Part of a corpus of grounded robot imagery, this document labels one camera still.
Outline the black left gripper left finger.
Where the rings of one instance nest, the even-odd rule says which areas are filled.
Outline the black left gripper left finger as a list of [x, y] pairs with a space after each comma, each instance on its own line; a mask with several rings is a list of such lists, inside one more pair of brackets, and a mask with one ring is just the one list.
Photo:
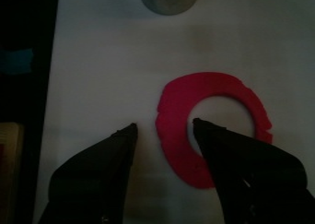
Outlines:
[[136, 140], [129, 124], [54, 170], [38, 224], [123, 224]]

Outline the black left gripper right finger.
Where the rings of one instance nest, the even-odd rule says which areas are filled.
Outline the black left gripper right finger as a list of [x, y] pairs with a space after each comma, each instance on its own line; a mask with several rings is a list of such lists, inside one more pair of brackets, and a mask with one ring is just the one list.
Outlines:
[[193, 135], [225, 224], [315, 224], [315, 196], [293, 155], [197, 118]]

